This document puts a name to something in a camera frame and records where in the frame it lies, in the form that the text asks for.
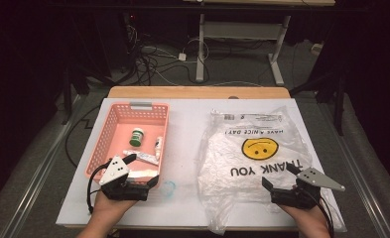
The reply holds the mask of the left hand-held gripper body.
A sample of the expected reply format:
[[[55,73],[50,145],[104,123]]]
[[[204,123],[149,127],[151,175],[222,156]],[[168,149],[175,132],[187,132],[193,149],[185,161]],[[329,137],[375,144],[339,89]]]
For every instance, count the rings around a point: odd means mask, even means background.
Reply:
[[[120,157],[114,157],[101,177],[101,191],[112,200],[147,200],[149,187],[128,180],[130,169]]]

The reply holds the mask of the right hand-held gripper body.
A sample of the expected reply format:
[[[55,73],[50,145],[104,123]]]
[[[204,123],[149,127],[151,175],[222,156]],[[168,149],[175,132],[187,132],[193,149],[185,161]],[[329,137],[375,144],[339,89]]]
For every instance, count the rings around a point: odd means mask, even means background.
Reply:
[[[296,184],[293,188],[274,187],[274,191],[270,192],[273,203],[299,209],[311,209],[320,203],[322,187],[345,191],[344,185],[315,168],[307,168],[295,177]]]

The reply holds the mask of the white bottle with green cap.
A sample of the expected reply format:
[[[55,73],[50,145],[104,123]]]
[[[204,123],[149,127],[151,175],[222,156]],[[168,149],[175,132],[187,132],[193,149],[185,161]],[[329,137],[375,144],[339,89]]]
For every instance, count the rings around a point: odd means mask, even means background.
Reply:
[[[129,140],[129,144],[132,147],[140,147],[142,145],[142,140],[143,140],[144,134],[145,134],[145,132],[142,128],[134,128],[132,130],[132,135],[131,135],[131,138]]]

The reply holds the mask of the pink plastic basket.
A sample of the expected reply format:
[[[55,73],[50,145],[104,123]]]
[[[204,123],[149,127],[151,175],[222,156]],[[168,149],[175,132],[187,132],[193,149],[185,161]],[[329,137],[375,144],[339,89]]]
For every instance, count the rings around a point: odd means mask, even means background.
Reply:
[[[134,150],[146,154],[155,154],[155,143],[163,137],[162,152],[159,164],[152,165],[136,159],[128,165],[128,179],[136,182],[147,182],[161,172],[161,162],[165,147],[169,105],[151,102],[113,102],[103,105],[106,112],[101,114],[102,126],[98,138],[88,159],[85,175],[89,178],[99,166],[107,163],[114,156],[126,157],[124,150]],[[129,140],[134,128],[142,128],[145,132],[142,145],[132,147]]]

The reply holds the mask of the white dropper bottle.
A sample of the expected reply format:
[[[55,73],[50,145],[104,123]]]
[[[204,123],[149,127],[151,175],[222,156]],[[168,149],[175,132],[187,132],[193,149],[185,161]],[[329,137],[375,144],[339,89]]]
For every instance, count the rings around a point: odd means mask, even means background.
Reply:
[[[155,148],[154,148],[155,153],[156,153],[155,155],[158,158],[161,156],[162,146],[163,146],[163,137],[158,137],[156,139]]]

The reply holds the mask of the clear plastic bag smiley print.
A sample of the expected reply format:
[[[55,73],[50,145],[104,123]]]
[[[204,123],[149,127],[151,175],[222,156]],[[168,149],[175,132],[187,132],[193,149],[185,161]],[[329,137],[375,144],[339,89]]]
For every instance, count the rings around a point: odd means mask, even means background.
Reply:
[[[313,168],[313,158],[297,125],[282,106],[270,112],[224,113],[213,110],[200,147],[197,184],[210,231],[222,234],[237,203],[263,203],[278,212],[262,186],[266,178],[276,188],[290,189],[296,177],[286,170],[291,163],[301,171]],[[329,188],[321,188],[317,205],[330,227],[342,228],[334,207],[326,202]]]

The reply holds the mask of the person's right hand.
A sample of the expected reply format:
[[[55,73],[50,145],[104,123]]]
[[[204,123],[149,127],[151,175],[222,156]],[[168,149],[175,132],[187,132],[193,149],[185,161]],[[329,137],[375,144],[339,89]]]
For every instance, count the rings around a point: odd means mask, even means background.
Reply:
[[[327,231],[325,216],[317,206],[311,209],[299,209],[287,205],[280,205],[280,208],[295,220],[298,227],[303,232],[307,229],[312,231],[316,231],[318,229]]]

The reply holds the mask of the person's left hand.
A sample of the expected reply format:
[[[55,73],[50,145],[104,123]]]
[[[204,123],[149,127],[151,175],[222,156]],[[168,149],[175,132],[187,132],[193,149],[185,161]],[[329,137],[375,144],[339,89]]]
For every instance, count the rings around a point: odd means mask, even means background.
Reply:
[[[110,229],[136,203],[137,200],[112,200],[100,191],[95,198],[90,223],[97,228]]]

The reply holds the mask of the white board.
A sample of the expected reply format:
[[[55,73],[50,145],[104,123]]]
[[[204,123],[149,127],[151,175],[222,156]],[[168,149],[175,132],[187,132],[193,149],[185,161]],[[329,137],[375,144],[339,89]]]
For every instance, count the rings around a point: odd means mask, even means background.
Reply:
[[[159,185],[147,201],[138,202],[118,222],[129,229],[207,230],[209,223],[197,195],[196,160],[202,133],[212,109],[222,112],[264,112],[286,105],[313,158],[313,167],[323,172],[321,162],[294,99],[104,99],[80,162],[71,181],[57,225],[82,227],[89,219],[86,205],[86,165],[101,133],[104,118],[114,102],[164,102],[170,105],[169,125]],[[268,212],[260,203],[238,203],[229,213],[227,230],[295,230],[294,221],[281,209]]]

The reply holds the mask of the black stand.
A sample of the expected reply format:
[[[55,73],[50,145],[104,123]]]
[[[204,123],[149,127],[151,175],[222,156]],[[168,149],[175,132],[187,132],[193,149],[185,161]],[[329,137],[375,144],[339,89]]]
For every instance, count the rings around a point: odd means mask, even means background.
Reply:
[[[74,88],[77,94],[87,95],[89,93],[89,87],[84,75],[84,69],[81,65],[69,65],[65,68],[63,73],[63,96],[64,96],[64,108],[65,116],[62,124],[65,125],[72,112],[72,99],[71,89]]]
[[[289,91],[289,94],[294,96],[302,91],[314,91],[316,93],[317,103],[328,103],[332,101],[334,103],[332,123],[337,134],[342,136],[344,90],[344,70],[341,67],[334,67],[323,75],[294,87]]]

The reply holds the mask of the metal floor rail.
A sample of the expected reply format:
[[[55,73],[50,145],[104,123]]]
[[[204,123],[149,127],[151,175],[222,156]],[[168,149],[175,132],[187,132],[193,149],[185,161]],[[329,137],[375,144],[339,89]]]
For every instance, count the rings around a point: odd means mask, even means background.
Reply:
[[[55,162],[59,147],[61,146],[65,135],[71,128],[72,122],[75,119],[75,114],[81,109],[85,99],[86,97],[81,95],[77,95],[74,98],[71,108],[74,109],[75,112],[71,113],[71,115],[67,117],[66,121],[63,122],[58,129],[52,145],[46,152],[40,164],[37,166],[30,182],[25,188],[25,191],[17,208],[15,209],[12,218],[4,228],[3,232],[0,234],[0,238],[17,238],[34,206],[35,201],[41,192],[42,187],[46,182],[48,174]]]
[[[330,165],[332,174],[346,171],[346,192],[340,202],[349,237],[390,238],[390,176],[355,117],[350,104],[344,105],[341,128],[334,127],[332,108],[320,111],[328,124],[342,164]]]

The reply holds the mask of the white metal desk frame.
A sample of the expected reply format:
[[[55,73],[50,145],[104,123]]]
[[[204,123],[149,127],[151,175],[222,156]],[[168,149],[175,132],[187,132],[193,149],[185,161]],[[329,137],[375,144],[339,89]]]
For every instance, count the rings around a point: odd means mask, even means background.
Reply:
[[[199,15],[198,22],[198,50],[196,57],[196,82],[204,82],[204,61],[208,54],[208,46],[204,41],[210,39],[236,40],[270,40],[275,41],[275,50],[267,56],[273,78],[278,86],[285,84],[278,66],[278,57],[289,28],[291,17],[285,16],[281,23],[239,23],[209,21],[204,14]]]

